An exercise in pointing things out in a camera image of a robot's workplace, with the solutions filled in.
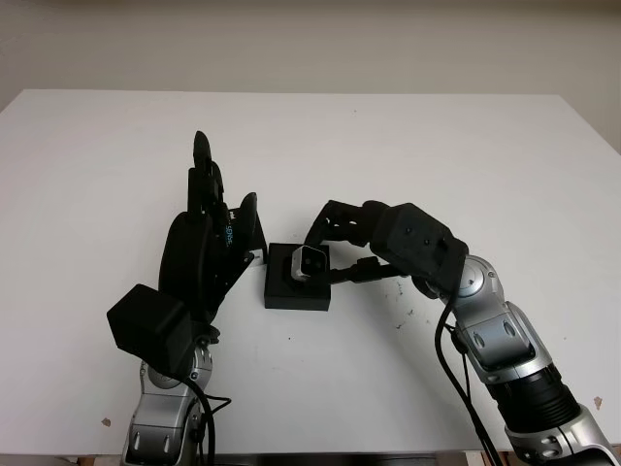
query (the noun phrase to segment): white table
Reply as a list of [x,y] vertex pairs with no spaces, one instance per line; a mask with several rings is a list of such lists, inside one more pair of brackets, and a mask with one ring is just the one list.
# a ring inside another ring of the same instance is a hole
[[[301,241],[328,199],[443,221],[621,441],[621,157],[559,97],[29,90],[0,115],[0,452],[120,452],[139,361],[106,311],[156,286],[196,129],[229,205],[257,192],[270,242]],[[333,248],[337,265],[364,254]],[[208,392],[234,400],[218,452],[479,448],[433,351],[438,301],[393,279],[334,287],[328,313],[266,310],[264,275],[214,323]],[[478,381],[474,400],[508,448]]]

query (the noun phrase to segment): robotic arm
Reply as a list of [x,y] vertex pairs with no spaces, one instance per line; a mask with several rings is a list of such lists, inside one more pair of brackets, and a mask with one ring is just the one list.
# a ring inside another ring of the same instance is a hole
[[[436,346],[447,375],[460,395],[463,389],[441,355],[440,337],[449,312],[455,316],[455,347],[471,361],[479,379],[498,403],[506,433],[516,454],[529,464],[621,466],[589,410],[578,404],[524,313],[505,299],[496,270],[468,254],[465,243],[412,204],[388,207],[368,201],[362,207],[330,201],[319,214],[296,262],[322,241],[349,241],[376,257],[344,270],[312,276],[292,271],[301,282],[355,283],[411,276],[416,288],[446,305]],[[500,464],[470,399],[462,396],[477,434],[494,463]]]
[[[254,193],[232,216],[223,192],[209,142],[199,131],[194,167],[188,172],[187,211],[169,230],[158,289],[137,284],[108,311],[116,345],[143,359],[142,394],[127,434],[123,466],[193,465],[197,449],[203,456],[206,431],[207,463],[213,465],[212,415],[231,400],[204,394],[212,374],[209,345],[218,343],[219,336],[212,321],[252,261],[256,221]],[[224,403],[212,411],[208,399]]]

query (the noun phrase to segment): black square base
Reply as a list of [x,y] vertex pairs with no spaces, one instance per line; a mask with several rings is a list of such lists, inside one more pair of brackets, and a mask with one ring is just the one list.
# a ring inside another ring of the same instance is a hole
[[[268,270],[265,278],[265,307],[267,309],[294,309],[300,311],[328,311],[330,285],[308,285],[291,278],[291,254],[301,245],[270,243]],[[319,246],[326,254],[330,270],[330,251]]]

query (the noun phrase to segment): black cable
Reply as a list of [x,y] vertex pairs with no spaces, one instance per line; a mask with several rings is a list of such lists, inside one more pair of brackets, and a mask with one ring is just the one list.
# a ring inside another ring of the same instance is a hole
[[183,381],[198,397],[201,405],[203,406],[203,415],[201,416],[201,426],[199,432],[199,453],[201,456],[201,463],[205,464],[203,457],[203,435],[205,435],[205,427],[207,425],[207,466],[214,466],[215,464],[215,424],[213,423],[212,407],[208,396],[203,392],[200,386],[190,378]]
[[[464,260],[465,260],[465,257],[462,257],[460,262],[463,264]],[[441,345],[442,332],[444,330],[444,326],[446,325],[446,321],[448,320],[448,316],[453,310],[453,305],[455,304],[455,299],[457,298],[457,293],[459,291],[460,282],[461,282],[461,276],[457,279],[455,285],[453,286],[453,290],[450,296],[448,297],[448,301],[446,301],[446,306],[444,307],[444,310],[442,311],[442,314],[440,316],[440,320],[438,321],[438,325],[436,326],[436,334],[434,336],[436,355],[438,356],[438,361],[440,362],[440,365],[442,366],[444,372],[446,373],[446,376],[448,377],[452,385],[455,387],[455,390],[457,390],[459,397],[464,402],[464,405],[466,406],[466,409],[468,410],[468,413],[470,414],[470,417],[473,421],[474,431],[476,432],[476,435],[478,436],[480,442],[482,443],[483,448],[485,449],[485,452],[487,453],[487,456],[489,457],[490,461],[492,462],[494,466],[502,466],[503,462],[501,461],[501,458],[498,455],[498,452],[496,451],[496,448],[494,447],[492,440],[489,438],[489,434],[485,430],[485,426],[483,425],[483,422],[481,422],[481,419],[478,416],[478,413],[476,412],[476,410],[474,409],[473,404],[471,403],[470,399],[464,392],[464,388],[462,388],[462,386],[459,384],[459,382],[455,378],[455,375],[450,370],[450,367],[448,367],[448,363],[446,362],[446,359],[444,358],[444,353],[442,352],[442,345]]]
[[225,401],[224,403],[222,403],[220,406],[218,406],[217,408],[213,409],[212,411],[212,415],[214,415],[215,413],[217,413],[218,411],[220,411],[222,408],[226,408],[227,406],[229,406],[231,404],[231,399],[229,398],[227,401]]
[[208,400],[213,400],[213,401],[231,401],[230,398],[227,398],[226,396],[213,396],[213,395],[208,395],[207,393],[205,394],[205,396],[207,397]]
[[473,398],[470,395],[470,376],[468,375],[468,364],[466,363],[466,355],[462,353],[462,362],[464,363],[464,377],[466,378],[466,394],[468,400],[472,403]]

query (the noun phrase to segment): black box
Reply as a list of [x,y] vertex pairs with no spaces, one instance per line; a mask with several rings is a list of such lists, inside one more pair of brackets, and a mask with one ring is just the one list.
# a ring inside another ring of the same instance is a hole
[[[265,307],[267,309],[295,309],[300,311],[328,311],[330,285],[306,284],[291,278],[291,254],[301,245],[270,243],[268,270],[265,276]],[[330,250],[326,254],[326,270],[330,270]]]
[[108,323],[120,350],[165,376],[182,380],[189,373],[192,324],[178,299],[137,284],[108,311]]

